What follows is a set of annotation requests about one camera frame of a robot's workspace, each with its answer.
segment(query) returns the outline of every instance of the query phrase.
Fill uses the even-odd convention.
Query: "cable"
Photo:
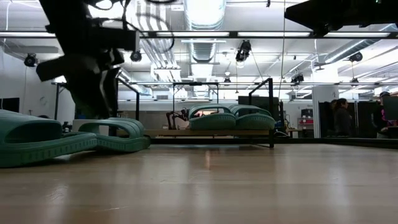
[[[286,0],[284,0],[284,11],[286,12]],[[280,83],[279,83],[279,92],[278,92],[278,99],[280,98],[280,89],[282,88],[282,79],[284,77],[284,58],[285,54],[285,32],[286,32],[286,19],[284,18],[284,39],[282,43],[282,68],[280,69]]]
[[[143,13],[143,14],[137,13],[136,15],[137,15],[137,16],[142,16],[142,17],[150,17],[150,18],[157,19],[158,21],[163,22],[163,23],[167,26],[167,28],[168,28],[169,30],[171,30],[171,27],[170,27],[169,23],[166,22],[165,20],[163,20],[162,18],[160,18],[159,16],[152,15],[152,14],[148,14],[148,13]],[[136,26],[132,25],[132,24],[131,24],[130,22],[128,22],[128,21],[124,21],[124,20],[122,20],[122,19],[108,19],[108,20],[119,21],[119,22],[125,22],[127,25],[129,25],[130,27],[132,27],[132,29],[138,31],[141,35],[145,36],[145,33],[144,33],[143,31],[141,31],[140,29],[138,29]],[[170,47],[168,47],[168,48],[165,49],[165,50],[158,50],[148,39],[144,39],[144,41],[146,41],[146,42],[148,43],[148,45],[151,46],[152,49],[153,49],[155,52],[160,53],[160,54],[164,54],[164,53],[166,53],[166,52],[172,50],[173,47],[174,47],[174,45],[175,45],[175,37],[174,37],[173,32],[171,32],[171,35],[172,35],[172,36],[171,36],[172,43],[171,43]]]
[[[173,3],[173,2],[175,2],[175,1],[177,1],[177,0],[166,0],[166,1],[145,0],[145,1],[150,2],[150,3],[152,3],[152,4],[170,4],[170,3]],[[121,18],[114,18],[114,19],[112,19],[112,18],[100,18],[100,20],[101,20],[102,22],[105,22],[105,21],[118,21],[118,22],[122,22],[122,24],[123,24],[123,30],[127,31],[127,27],[130,26],[133,30],[138,31],[142,36],[145,36],[145,33],[144,33],[143,31],[141,31],[138,27],[134,26],[133,24],[131,24],[130,22],[127,21],[127,16],[126,16],[126,14],[127,14],[127,7],[128,7],[128,5],[130,4],[130,2],[131,2],[131,0],[125,0],[125,2],[124,2],[124,4],[123,4],[123,0],[120,0],[120,4],[121,4],[122,7],[123,7],[123,14],[122,14]],[[149,14],[149,13],[136,13],[136,16],[137,16],[137,17],[148,17],[148,18],[153,18],[153,19],[155,19],[155,20],[157,20],[157,21],[159,21],[159,22],[163,22],[163,23],[166,25],[167,29],[168,29],[170,32],[171,32],[171,30],[172,30],[171,25],[170,25],[166,20],[164,20],[163,18],[161,18],[161,17],[159,17],[159,16],[156,16],[156,15],[153,15],[153,14]],[[155,52],[157,52],[157,53],[159,53],[159,54],[164,54],[164,53],[166,53],[166,52],[172,50],[173,47],[174,47],[174,45],[175,45],[175,36],[174,36],[174,33],[171,32],[171,35],[172,35],[172,36],[171,36],[172,43],[171,43],[170,47],[168,47],[167,49],[164,49],[164,50],[158,50],[158,48],[157,48],[154,44],[152,44],[148,39],[144,39],[144,40],[148,43],[148,45],[152,48],[152,50],[154,50]]]
[[[12,2],[9,2],[8,4],[7,4],[7,10],[6,10],[6,31],[8,31],[8,20],[9,20],[9,8],[10,8],[10,5],[12,4]]]
[[[264,81],[264,78],[262,77],[261,72],[260,72],[260,68],[259,68],[259,66],[258,66],[258,64],[257,64],[256,57],[254,56],[254,53],[253,53],[252,50],[250,50],[250,52],[251,52],[251,54],[253,55],[254,63],[256,64],[257,70],[259,71],[261,80]]]

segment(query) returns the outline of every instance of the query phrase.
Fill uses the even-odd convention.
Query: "ceiling pipe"
[[[395,24],[389,24],[388,26],[385,26],[380,32],[396,32],[398,30],[397,26]],[[339,49],[335,50],[332,53],[329,53],[325,57],[325,62],[326,63],[335,63],[340,60],[343,60],[345,58],[348,58],[349,56],[355,54],[356,52],[359,52],[377,42],[379,42],[381,39],[374,39],[374,40],[352,40],[349,43],[345,44],[344,46],[340,47]]]
[[[150,14],[150,8],[147,8],[147,4],[145,1],[136,1],[136,9],[140,14]],[[139,17],[137,18],[137,23],[142,30],[153,30],[150,25],[150,18],[148,17]],[[151,55],[153,60],[152,63],[156,64],[158,68],[166,68],[166,63],[164,62],[163,56],[158,52],[154,52],[152,50],[152,46],[156,47],[156,44],[153,40],[142,40],[141,41],[143,50],[147,55]]]
[[[394,70],[397,67],[398,67],[398,62],[394,62],[394,63],[391,63],[389,65],[385,65],[385,66],[383,66],[381,68],[378,68],[378,69],[376,69],[374,71],[365,72],[365,73],[362,73],[360,75],[356,75],[355,78],[358,78],[358,80],[363,81],[363,80],[365,80],[367,78],[374,77],[374,76],[379,75],[381,73],[385,73],[385,72],[389,72],[391,70]]]
[[[379,30],[380,32],[396,32],[398,31],[398,28],[396,27],[395,24],[389,24],[388,26],[385,26],[384,28],[382,28],[381,30]],[[324,57],[322,57],[322,59],[319,60],[319,62],[327,62],[327,63],[335,63],[338,62],[340,60],[343,60],[345,58],[348,58],[349,56],[379,42],[380,40],[352,40],[351,42],[343,45],[342,47],[338,48],[337,50],[325,54]],[[301,70],[305,70],[306,68],[308,68],[309,66],[312,67],[312,62],[317,59],[316,56],[321,56],[321,55],[312,55],[309,56],[305,61],[299,63],[298,65],[296,65],[295,67],[293,67],[292,69],[289,70],[289,72],[287,72],[284,76],[288,75],[289,73],[294,72],[295,70],[301,71]]]
[[[147,13],[156,15],[164,20],[166,19],[165,6],[163,6],[163,5],[149,4],[149,12],[147,12]],[[153,18],[147,18],[147,20],[148,20],[148,24],[150,25],[150,28],[152,30],[167,30],[167,28],[163,27],[159,21],[156,21]],[[167,48],[170,46],[170,45],[167,45],[167,41],[164,39],[156,39],[156,40],[154,40],[154,42],[157,43],[158,49],[160,52],[166,51]],[[164,52],[163,54],[160,54],[160,55],[164,55],[164,57],[167,61],[166,67],[168,67],[168,68],[172,68],[172,67],[174,67],[174,64],[176,64],[175,61],[174,62],[172,61],[172,56],[171,56],[172,54],[173,54],[173,52],[171,50]]]

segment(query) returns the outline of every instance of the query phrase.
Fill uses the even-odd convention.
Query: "black metal frame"
[[[56,83],[57,92],[55,93],[55,109],[54,109],[54,120],[58,118],[58,102],[60,99],[60,93],[62,92],[61,87],[65,86],[65,83]]]
[[[249,93],[249,105],[251,105],[251,99],[252,95],[255,91],[260,89],[262,86],[268,83],[268,90],[269,90],[269,112],[271,114],[271,117],[274,117],[274,83],[272,81],[272,78],[267,78],[264,80],[260,85],[255,87],[250,93]],[[274,130],[269,131],[269,147],[271,149],[274,148]]]

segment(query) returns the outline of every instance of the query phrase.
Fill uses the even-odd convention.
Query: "ceiling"
[[[303,0],[289,0],[287,6],[302,2]],[[272,31],[308,31],[294,22],[284,19],[284,3],[282,1],[272,1],[271,7],[265,7],[266,1],[253,0],[227,0],[227,7],[223,26],[221,30],[237,30],[237,31],[255,31],[255,30],[272,30]],[[184,12],[181,11],[181,3],[174,4],[166,10],[166,19],[170,23],[173,30],[186,30]],[[115,7],[114,11],[108,12],[111,16],[118,16],[121,12]],[[0,0],[0,30],[44,30],[44,26],[48,24],[47,18],[36,1],[18,1],[13,3]],[[359,27],[344,27],[344,31],[379,31],[386,25],[369,26],[360,29]],[[229,72],[233,82],[238,77],[238,82],[259,82],[261,77],[273,77],[279,82],[281,75],[289,82],[290,77],[294,73],[288,73],[298,64],[303,62],[312,55],[326,55],[336,49],[344,46],[352,40],[346,39],[252,39],[252,54],[245,61],[243,68],[237,68],[234,61],[236,49],[241,43],[241,39],[221,39],[225,42],[217,44],[216,56],[211,61],[214,65],[211,72],[211,80],[224,80],[225,72]],[[35,49],[37,56],[41,60],[48,60],[59,57],[62,50],[57,40],[51,39],[8,39],[5,50],[16,56],[23,56],[28,53],[25,49]],[[376,44],[364,49],[361,53],[364,59],[358,63],[354,63],[354,76],[377,70],[383,66],[395,62],[396,50],[398,42],[396,40],[382,40]],[[188,44],[181,43],[181,39],[177,39],[172,49],[177,64],[181,68],[180,76],[182,78],[191,77],[191,58],[188,50]],[[137,81],[156,81],[150,75],[152,62],[142,52],[142,60],[140,62],[131,62],[129,53],[125,55],[126,63],[123,67]],[[308,62],[306,67],[300,68],[300,73],[306,77],[306,81],[310,79],[312,74],[311,63]],[[340,61],[333,64],[338,67],[339,80],[348,82],[352,79],[353,71],[351,63]],[[374,77],[368,77],[361,80],[362,82],[376,82],[386,77],[393,77],[398,69],[392,67],[387,73],[380,73]]]

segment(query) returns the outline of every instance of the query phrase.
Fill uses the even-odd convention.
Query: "white wall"
[[[53,118],[56,90],[51,82],[40,81],[35,68],[27,68],[0,48],[0,98],[20,98],[21,113]],[[72,121],[75,104],[67,90],[60,94],[58,105],[58,120]]]

